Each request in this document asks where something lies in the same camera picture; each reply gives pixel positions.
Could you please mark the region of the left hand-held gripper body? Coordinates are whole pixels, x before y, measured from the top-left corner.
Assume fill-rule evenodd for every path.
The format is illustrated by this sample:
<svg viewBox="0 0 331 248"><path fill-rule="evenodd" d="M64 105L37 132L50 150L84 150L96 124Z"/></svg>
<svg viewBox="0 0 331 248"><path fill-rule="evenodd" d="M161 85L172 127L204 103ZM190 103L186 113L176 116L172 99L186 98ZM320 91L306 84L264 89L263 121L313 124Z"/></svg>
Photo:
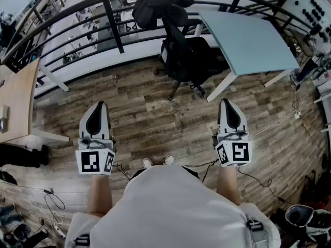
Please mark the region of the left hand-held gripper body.
<svg viewBox="0 0 331 248"><path fill-rule="evenodd" d="M109 175L116 156L112 135L83 136L78 139L76 161L81 175Z"/></svg>

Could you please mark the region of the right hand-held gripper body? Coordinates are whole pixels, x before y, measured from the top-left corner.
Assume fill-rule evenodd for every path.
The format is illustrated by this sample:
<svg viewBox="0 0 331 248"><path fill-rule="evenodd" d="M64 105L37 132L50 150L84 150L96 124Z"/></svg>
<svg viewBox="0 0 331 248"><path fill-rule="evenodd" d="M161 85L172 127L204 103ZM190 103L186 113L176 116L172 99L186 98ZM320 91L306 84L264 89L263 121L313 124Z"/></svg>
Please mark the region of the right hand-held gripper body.
<svg viewBox="0 0 331 248"><path fill-rule="evenodd" d="M216 153L221 167L239 167L251 163L252 141L248 132L220 133L216 137Z"/></svg>

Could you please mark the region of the black office chair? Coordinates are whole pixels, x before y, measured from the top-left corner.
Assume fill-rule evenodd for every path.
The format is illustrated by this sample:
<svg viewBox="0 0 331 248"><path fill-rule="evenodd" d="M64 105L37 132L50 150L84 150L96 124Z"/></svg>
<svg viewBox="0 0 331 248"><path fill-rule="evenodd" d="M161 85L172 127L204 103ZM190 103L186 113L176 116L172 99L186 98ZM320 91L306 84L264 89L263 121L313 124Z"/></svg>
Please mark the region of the black office chair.
<svg viewBox="0 0 331 248"><path fill-rule="evenodd" d="M158 59L163 64L163 68L155 70L155 75L162 71L176 81L168 100L173 100L180 84L187 82L191 82L190 88L197 88L200 91L199 97L203 98L205 91L201 84L229 69L229 64L225 60L218 60L204 38L185 37L189 27L202 24L201 20L187 20L182 30L165 17L162 18L162 22L167 36L162 41Z"/></svg>

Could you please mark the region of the black jacket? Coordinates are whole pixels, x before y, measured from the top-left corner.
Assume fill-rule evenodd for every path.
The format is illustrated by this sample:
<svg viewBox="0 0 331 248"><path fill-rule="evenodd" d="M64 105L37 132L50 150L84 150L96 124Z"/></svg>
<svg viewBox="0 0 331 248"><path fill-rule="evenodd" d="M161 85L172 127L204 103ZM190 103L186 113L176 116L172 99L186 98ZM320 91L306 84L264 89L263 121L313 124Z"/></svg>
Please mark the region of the black jacket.
<svg viewBox="0 0 331 248"><path fill-rule="evenodd" d="M188 21L186 8L194 0L137 0L132 16L138 27L153 30L159 19L165 19L177 26L184 26Z"/></svg>

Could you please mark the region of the person's left forearm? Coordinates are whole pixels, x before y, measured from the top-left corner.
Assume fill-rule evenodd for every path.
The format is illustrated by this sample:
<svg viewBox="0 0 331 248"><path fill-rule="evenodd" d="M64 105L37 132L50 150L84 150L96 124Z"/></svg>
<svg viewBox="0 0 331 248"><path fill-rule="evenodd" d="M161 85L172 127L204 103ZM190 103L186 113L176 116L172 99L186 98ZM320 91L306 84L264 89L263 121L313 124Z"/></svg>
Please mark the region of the person's left forearm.
<svg viewBox="0 0 331 248"><path fill-rule="evenodd" d="M113 207L109 176L92 175L87 213L102 218Z"/></svg>

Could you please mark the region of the person's right forearm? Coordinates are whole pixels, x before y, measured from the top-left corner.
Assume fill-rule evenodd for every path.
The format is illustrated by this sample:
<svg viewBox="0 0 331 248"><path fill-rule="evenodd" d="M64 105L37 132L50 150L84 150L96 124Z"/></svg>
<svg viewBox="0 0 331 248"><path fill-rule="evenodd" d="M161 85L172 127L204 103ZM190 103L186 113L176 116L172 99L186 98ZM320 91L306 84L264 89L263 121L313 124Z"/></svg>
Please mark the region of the person's right forearm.
<svg viewBox="0 0 331 248"><path fill-rule="evenodd" d="M235 167L219 167L216 192L236 205L241 204Z"/></svg>

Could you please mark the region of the light wooden desk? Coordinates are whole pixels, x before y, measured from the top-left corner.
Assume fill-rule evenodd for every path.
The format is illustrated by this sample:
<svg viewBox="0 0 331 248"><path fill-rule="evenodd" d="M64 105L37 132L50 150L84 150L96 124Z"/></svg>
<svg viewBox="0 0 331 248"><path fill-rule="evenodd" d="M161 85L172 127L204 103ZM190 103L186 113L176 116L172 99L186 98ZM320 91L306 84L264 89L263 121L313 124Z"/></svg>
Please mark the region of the light wooden desk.
<svg viewBox="0 0 331 248"><path fill-rule="evenodd" d="M6 80L0 87L0 107L3 105L8 107L9 117L7 131L0 132L0 143L23 145L23 140L30 137L59 142L70 141L67 136L41 131L32 126L34 94L37 75L40 71L62 90L69 90L69 87L58 77L40 64L39 58Z"/></svg>

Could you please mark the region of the right black harness buckle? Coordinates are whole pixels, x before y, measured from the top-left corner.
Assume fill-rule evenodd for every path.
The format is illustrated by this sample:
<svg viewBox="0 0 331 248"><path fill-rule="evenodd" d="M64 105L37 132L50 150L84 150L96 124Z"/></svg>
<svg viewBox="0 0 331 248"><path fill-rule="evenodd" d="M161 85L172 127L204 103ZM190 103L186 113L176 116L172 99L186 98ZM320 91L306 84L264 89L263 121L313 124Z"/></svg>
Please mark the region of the right black harness buckle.
<svg viewBox="0 0 331 248"><path fill-rule="evenodd" d="M246 223L251 232L262 231L264 229L263 224L260 221L250 219Z"/></svg>

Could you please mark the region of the black harness buckle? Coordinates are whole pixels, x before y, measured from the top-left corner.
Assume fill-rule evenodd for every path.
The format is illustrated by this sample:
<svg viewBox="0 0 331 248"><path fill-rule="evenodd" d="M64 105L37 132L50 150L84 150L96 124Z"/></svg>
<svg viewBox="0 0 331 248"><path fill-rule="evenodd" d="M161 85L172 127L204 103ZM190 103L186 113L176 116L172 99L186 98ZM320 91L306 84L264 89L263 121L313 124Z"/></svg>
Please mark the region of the black harness buckle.
<svg viewBox="0 0 331 248"><path fill-rule="evenodd" d="M246 223L251 232L262 231L264 229L263 224L260 221L250 219Z"/></svg>
<svg viewBox="0 0 331 248"><path fill-rule="evenodd" d="M90 236L89 234L82 234L76 237L73 243L75 248L90 248Z"/></svg>

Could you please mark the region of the white floor power strip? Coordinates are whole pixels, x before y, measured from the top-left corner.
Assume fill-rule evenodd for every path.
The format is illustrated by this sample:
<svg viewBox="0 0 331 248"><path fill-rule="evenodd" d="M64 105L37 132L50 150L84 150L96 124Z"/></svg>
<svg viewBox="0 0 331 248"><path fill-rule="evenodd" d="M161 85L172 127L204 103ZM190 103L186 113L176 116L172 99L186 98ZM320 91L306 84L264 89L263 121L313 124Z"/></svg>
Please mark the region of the white floor power strip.
<svg viewBox="0 0 331 248"><path fill-rule="evenodd" d="M57 231L61 238L66 238L66 234L60 229L58 224L54 224L54 229Z"/></svg>

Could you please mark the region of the left black harness buckle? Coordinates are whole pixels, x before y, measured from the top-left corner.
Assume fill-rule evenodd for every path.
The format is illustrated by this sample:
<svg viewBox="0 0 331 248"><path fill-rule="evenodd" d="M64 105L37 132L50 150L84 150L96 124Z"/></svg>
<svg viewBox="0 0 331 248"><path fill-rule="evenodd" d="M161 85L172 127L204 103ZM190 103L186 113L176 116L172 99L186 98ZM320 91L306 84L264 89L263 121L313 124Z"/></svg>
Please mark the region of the left black harness buckle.
<svg viewBox="0 0 331 248"><path fill-rule="evenodd" d="M75 248L90 248L90 236L89 234L82 234L76 237L73 243Z"/></svg>

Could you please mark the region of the light blue table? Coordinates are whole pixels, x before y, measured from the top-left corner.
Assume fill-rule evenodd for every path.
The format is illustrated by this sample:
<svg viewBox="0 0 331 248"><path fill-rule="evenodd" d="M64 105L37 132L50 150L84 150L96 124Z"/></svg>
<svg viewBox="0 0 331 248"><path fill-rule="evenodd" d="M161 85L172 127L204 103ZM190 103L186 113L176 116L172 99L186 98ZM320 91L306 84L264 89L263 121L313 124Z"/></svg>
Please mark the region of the light blue table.
<svg viewBox="0 0 331 248"><path fill-rule="evenodd" d="M237 77L256 73L279 72L265 87L299 68L283 38L266 20L242 14L199 11L201 20L221 49L231 71L207 97L213 101Z"/></svg>

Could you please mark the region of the person's white shirt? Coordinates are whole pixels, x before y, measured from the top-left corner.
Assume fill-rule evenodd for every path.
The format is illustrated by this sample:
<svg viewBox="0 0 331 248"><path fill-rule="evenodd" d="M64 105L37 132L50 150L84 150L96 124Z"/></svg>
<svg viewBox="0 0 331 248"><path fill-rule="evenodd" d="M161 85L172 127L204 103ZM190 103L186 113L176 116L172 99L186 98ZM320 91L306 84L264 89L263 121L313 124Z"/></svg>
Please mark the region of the person's white shirt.
<svg viewBox="0 0 331 248"><path fill-rule="evenodd" d="M260 221L251 232L246 223ZM157 165L128 182L102 218L73 215L65 248L89 234L90 248L280 248L280 233L254 204L239 206L177 165Z"/></svg>

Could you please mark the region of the black metal railing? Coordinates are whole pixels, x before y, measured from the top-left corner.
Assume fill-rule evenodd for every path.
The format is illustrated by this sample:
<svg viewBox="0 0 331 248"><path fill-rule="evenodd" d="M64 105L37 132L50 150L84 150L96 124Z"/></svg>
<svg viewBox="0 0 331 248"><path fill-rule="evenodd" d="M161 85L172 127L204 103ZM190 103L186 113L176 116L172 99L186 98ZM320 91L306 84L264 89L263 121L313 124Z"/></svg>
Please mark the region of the black metal railing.
<svg viewBox="0 0 331 248"><path fill-rule="evenodd" d="M121 38L131 34L144 32L145 29L141 28L138 25L137 20L134 18L126 19L121 16L121 13L128 12L129 10L133 9L136 5L135 2L130 2L128 6L122 6L114 9L110 1L111 0L84 0L78 4L66 8L64 11L49 18L47 21L40 23L40 25L38 25L33 30L29 30L25 36L23 36L22 39L16 43L13 41L9 43L8 49L1 61L1 64L7 66L10 70L17 73L35 59L44 58L72 42L75 42L84 37L90 37L94 33L98 33L103 30L107 30L109 32L109 36L94 40L85 45L79 46L78 48L74 48L73 50L47 62L46 66L50 66L59 60L63 60L68 55L81 52L85 48L95 46L110 40L113 40L115 44L105 48L105 50L107 51L118 48L119 51L123 53L126 43L122 42ZM217 6L218 9L223 9L225 12L238 13L245 16L256 14L265 15L274 20L278 19L276 16L277 13L282 13L286 16L286 18L279 19L279 21L283 23L283 25L281 25L281 29L287 29L288 26L291 26L305 33L309 33L318 25L322 24L322 20L324 20L326 17L326 10L322 8L320 2L317 0L309 0L308 5L305 6L299 0L291 1L294 5L294 8L299 11L298 15L291 13L289 10L281 8L281 0L231 0L229 3L196 0L195 3L198 5ZM86 9L87 7L94 6L96 4L103 4L105 11L103 13L82 20L76 24L69 25L56 33L52 33L50 31L50 28L55 23L73 14L76 14L81 9ZM76 27L80 27L87 23L92 23L94 20L100 20L102 18L108 19L106 25L100 26L98 28L92 28L90 31L83 32L82 34L77 35L72 39L62 42L58 46L55 46L46 52L42 51L46 44L56 39L60 35L65 34L75 29Z"/></svg>

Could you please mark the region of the white board with black knobs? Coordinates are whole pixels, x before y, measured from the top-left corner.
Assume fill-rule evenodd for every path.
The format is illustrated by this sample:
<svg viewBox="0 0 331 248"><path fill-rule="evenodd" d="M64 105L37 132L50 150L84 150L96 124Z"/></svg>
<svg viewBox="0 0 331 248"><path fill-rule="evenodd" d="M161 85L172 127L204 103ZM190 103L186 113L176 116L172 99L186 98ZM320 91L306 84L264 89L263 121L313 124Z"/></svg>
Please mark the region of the white board with black knobs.
<svg viewBox="0 0 331 248"><path fill-rule="evenodd" d="M282 8L300 19L291 21L291 29L299 33L309 32L318 24L322 32L331 32L331 0L287 0Z"/></svg>

